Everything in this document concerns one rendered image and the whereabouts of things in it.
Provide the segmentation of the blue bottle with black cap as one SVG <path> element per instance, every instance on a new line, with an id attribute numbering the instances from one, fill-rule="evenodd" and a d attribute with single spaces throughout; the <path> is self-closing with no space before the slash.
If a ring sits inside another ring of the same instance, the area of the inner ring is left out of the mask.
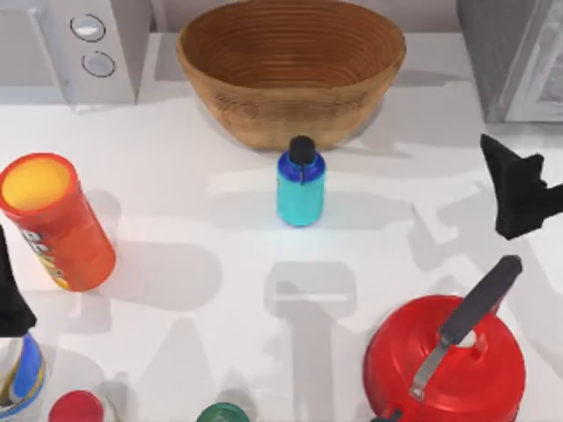
<path id="1" fill-rule="evenodd" d="M 282 221 L 292 227 L 315 223 L 324 208 L 325 159 L 315 142 L 299 135 L 277 162 L 276 208 Z"/>

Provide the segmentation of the brown woven basket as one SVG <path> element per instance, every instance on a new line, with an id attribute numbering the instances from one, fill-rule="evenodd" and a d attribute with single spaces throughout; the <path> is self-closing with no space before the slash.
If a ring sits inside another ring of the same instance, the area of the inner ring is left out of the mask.
<path id="1" fill-rule="evenodd" d="M 238 0 L 185 25 L 179 64 L 237 141 L 284 150 L 298 135 L 330 149 L 375 112 L 406 58 L 385 16 L 341 0 Z"/>

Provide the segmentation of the green-topped container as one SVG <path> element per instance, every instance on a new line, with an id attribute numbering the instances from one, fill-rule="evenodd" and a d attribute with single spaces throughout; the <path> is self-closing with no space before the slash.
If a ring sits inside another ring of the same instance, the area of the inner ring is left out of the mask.
<path id="1" fill-rule="evenodd" d="M 196 422 L 251 422 L 247 414 L 237 405 L 218 402 L 206 407 Z"/>

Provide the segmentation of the orange can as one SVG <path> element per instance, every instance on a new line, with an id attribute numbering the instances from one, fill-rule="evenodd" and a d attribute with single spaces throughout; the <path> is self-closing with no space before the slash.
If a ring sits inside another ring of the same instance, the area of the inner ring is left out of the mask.
<path id="1" fill-rule="evenodd" d="M 59 287 L 84 292 L 111 275 L 115 250 L 67 158 L 41 152 L 8 164 L 0 171 L 0 210 Z"/>

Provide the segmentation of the round grey microwave knob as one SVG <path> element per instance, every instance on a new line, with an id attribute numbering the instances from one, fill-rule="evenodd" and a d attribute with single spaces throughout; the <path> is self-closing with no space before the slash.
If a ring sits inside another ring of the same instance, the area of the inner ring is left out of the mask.
<path id="1" fill-rule="evenodd" d="M 106 35 L 105 23 L 92 14 L 72 18 L 69 28 L 78 39 L 90 43 L 99 42 Z"/>
<path id="2" fill-rule="evenodd" d="M 81 65 L 89 75 L 97 78 L 110 77 L 116 71 L 116 64 L 113 58 L 101 51 L 94 51 L 83 55 Z"/>

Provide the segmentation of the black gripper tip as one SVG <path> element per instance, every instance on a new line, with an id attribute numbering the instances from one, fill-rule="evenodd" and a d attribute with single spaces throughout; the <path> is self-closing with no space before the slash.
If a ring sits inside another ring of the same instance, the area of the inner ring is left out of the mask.
<path id="1" fill-rule="evenodd" d="M 0 338 L 20 338 L 37 324 L 15 280 L 4 228 L 0 225 Z"/>
<path id="2" fill-rule="evenodd" d="M 498 234 L 515 239 L 563 214 L 563 183 L 549 187 L 542 179 L 543 155 L 519 156 L 486 134 L 480 136 L 479 143 L 494 185 Z"/>

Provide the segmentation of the pale microwave oven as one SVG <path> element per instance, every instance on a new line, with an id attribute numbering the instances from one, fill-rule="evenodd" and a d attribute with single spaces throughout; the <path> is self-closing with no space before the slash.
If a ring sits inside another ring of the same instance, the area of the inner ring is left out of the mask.
<path id="1" fill-rule="evenodd" d="M 70 20 L 85 14 L 105 23 L 101 41 L 70 30 Z M 0 105 L 134 104 L 152 21 L 150 0 L 0 0 Z M 82 56 L 94 51 L 115 61 L 110 77 L 83 69 Z"/>

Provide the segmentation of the red-topped container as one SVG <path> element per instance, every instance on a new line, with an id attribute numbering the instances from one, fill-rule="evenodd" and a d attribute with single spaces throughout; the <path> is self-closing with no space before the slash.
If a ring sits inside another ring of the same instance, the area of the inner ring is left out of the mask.
<path id="1" fill-rule="evenodd" d="M 90 391 L 72 390 L 51 407 L 48 422 L 104 422 L 102 402 Z"/>

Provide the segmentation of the blue and white can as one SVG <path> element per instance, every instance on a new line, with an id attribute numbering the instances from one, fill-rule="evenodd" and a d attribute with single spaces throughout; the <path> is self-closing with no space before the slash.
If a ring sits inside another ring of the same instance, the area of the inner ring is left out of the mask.
<path id="1" fill-rule="evenodd" d="M 0 338 L 0 422 L 33 422 L 46 378 L 46 360 L 30 333 Z"/>

